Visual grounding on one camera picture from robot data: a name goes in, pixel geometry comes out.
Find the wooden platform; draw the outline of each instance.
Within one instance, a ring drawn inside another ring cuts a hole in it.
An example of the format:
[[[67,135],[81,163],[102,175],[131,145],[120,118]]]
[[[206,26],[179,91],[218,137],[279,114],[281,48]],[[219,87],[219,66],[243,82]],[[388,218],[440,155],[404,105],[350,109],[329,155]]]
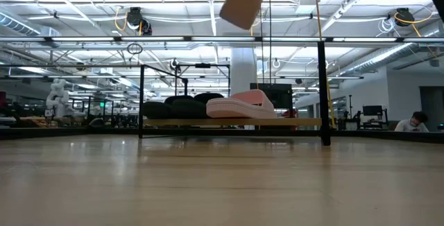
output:
[[[443,156],[357,138],[2,141],[1,225],[444,225]]]
[[[322,125],[321,119],[145,119],[145,125]]]

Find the white shirt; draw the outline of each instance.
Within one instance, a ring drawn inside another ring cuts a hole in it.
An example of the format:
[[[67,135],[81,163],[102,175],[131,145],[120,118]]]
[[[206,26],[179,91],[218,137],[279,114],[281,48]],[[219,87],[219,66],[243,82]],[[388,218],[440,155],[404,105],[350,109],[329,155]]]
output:
[[[424,123],[421,123],[418,126],[413,126],[410,123],[410,119],[405,119],[398,123],[395,132],[429,132],[429,130],[425,127]]]

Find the dark hair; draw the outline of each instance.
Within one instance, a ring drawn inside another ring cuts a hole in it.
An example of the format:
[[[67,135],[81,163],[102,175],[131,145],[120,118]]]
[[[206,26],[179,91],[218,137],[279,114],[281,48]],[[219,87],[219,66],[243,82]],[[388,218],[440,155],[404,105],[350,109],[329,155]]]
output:
[[[426,123],[429,120],[429,117],[424,112],[414,112],[412,117],[421,123]]]

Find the wooden floor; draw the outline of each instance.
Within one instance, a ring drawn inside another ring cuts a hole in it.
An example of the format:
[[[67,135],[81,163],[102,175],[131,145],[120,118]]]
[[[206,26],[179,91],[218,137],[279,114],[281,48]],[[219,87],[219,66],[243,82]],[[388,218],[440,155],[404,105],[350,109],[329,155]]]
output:
[[[0,141],[0,225],[444,225],[444,146],[375,139]]]

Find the person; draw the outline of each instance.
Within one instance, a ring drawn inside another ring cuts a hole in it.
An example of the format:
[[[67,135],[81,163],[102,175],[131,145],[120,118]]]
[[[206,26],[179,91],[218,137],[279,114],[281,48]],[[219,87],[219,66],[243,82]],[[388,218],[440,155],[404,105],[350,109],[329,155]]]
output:
[[[429,120],[424,112],[414,112],[410,119],[400,121],[395,132],[429,132],[424,123]]]

